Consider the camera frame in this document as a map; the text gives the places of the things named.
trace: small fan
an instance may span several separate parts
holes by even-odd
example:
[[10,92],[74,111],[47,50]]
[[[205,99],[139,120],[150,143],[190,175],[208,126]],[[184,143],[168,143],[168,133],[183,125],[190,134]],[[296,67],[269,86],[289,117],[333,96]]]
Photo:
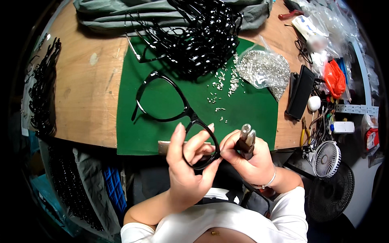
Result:
[[338,170],[342,155],[334,141],[325,141],[315,150],[312,162],[314,173],[318,177],[331,177]]
[[316,177],[308,195],[310,218],[316,222],[337,218],[349,205],[354,186],[354,174],[345,163],[341,163],[330,178]]

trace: white fan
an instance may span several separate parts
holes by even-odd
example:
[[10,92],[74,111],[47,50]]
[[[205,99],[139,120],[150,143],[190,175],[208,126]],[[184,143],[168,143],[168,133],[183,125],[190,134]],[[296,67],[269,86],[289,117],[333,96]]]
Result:
[[331,177],[338,170],[342,159],[339,147],[334,141],[319,145],[312,158],[312,168],[318,177]]

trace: red plastic bag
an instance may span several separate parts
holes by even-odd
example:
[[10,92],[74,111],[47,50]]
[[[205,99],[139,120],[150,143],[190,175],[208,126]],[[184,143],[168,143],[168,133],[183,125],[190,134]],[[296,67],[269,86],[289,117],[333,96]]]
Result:
[[334,99],[339,99],[346,90],[346,79],[338,64],[332,60],[326,64],[324,79]]

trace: silver bangle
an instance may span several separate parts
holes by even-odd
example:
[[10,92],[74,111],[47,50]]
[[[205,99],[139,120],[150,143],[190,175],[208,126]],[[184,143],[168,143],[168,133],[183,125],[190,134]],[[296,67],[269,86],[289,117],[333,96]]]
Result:
[[254,185],[254,184],[251,184],[253,188],[255,188],[255,189],[265,189],[265,187],[269,186],[274,181],[275,175],[277,174],[277,170],[275,169],[275,164],[273,164],[273,166],[274,166],[274,175],[273,175],[273,178],[269,181],[269,183],[267,183],[265,185]]

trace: woman's right hand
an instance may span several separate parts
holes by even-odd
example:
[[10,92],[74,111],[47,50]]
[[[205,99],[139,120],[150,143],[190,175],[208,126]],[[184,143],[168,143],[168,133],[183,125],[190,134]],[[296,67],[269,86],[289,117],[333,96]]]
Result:
[[253,157],[247,161],[234,149],[239,136],[240,130],[228,134],[220,143],[220,155],[239,172],[246,182],[255,185],[267,184],[274,175],[268,144],[260,138],[255,138]]

